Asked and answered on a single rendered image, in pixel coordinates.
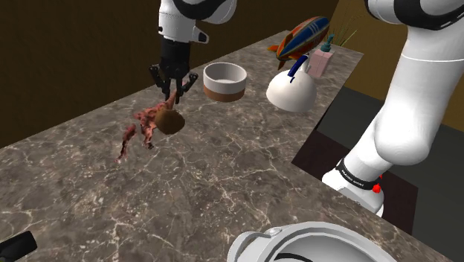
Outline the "green grass plant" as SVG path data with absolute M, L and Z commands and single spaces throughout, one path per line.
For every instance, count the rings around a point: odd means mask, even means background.
M 352 28 L 353 22 L 358 18 L 356 15 L 348 16 L 349 8 L 347 7 L 343 14 L 341 23 L 337 26 L 332 26 L 329 35 L 332 36 L 331 44 L 343 47 L 345 43 L 356 33 L 354 30 L 352 33 L 349 31 Z

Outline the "red and blue blimp toy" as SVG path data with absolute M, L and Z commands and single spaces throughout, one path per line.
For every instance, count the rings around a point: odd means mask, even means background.
M 267 49 L 275 53 L 280 70 L 287 61 L 298 60 L 317 47 L 328 31 L 329 20 L 325 16 L 315 16 L 293 28 L 279 45 L 270 45 Z

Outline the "pink soap dispenser teal pump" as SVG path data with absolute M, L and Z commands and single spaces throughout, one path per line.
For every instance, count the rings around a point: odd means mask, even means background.
M 319 78 L 325 72 L 329 61 L 335 53 L 331 46 L 334 36 L 334 34 L 330 34 L 327 41 L 311 55 L 309 61 L 310 69 L 308 70 L 310 76 Z

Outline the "dark robot stand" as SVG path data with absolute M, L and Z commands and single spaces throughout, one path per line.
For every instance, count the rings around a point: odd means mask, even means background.
M 349 149 L 317 130 L 311 132 L 292 160 L 292 164 L 322 179 Z M 418 188 L 395 174 L 383 174 L 381 189 L 384 191 L 383 218 L 408 234 L 413 232 Z

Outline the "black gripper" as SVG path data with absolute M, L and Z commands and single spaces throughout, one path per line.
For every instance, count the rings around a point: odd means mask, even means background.
M 149 72 L 155 85 L 161 88 L 165 97 L 170 96 L 170 78 L 176 80 L 175 103 L 179 104 L 180 97 L 190 90 L 197 81 L 195 72 L 188 74 L 188 80 L 184 82 L 183 77 L 190 71 L 190 43 L 177 42 L 170 39 L 161 39 L 161 61 L 159 64 L 151 65 Z

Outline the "black object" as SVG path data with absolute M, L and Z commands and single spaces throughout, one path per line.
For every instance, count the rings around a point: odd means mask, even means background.
M 15 262 L 37 249 L 30 231 L 22 232 L 0 243 L 0 262 Z

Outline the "reddish pink dinosaur toy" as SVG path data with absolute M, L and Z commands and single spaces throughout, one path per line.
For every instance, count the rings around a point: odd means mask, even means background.
M 155 116 L 157 112 L 161 109 L 174 109 L 175 95 L 176 89 L 170 94 L 166 101 L 160 102 L 156 106 L 148 107 L 134 114 L 134 118 L 139 120 L 140 133 L 144 136 L 143 146 L 146 149 L 151 150 L 154 147 L 152 144 L 152 136 L 154 131 L 158 129 L 155 125 Z

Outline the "white bowl with brown base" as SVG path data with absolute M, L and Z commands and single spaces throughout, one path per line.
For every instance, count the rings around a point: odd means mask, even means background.
M 233 102 L 245 94 L 246 70 L 233 63 L 211 63 L 204 68 L 204 93 L 219 102 Z

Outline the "brown round fruit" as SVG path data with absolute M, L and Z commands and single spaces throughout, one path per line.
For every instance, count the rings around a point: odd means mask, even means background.
M 185 125 L 184 117 L 174 109 L 161 109 L 155 116 L 155 125 L 165 135 L 173 135 Z

